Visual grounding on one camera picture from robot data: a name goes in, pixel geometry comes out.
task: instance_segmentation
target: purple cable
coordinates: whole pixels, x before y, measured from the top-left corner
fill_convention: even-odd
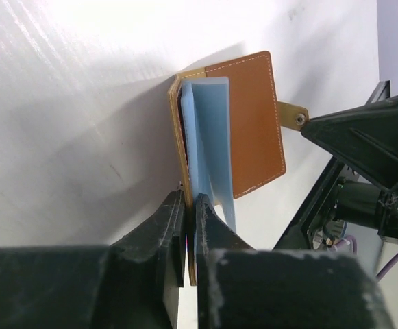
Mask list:
[[[395,264],[398,263],[398,254],[392,257],[390,261],[378,272],[377,280],[380,281],[389,271],[394,267]]]
[[[352,253],[357,254],[357,240],[353,235],[347,235],[345,238],[341,238],[333,247],[338,250],[339,247],[346,245],[348,242],[351,243]]]

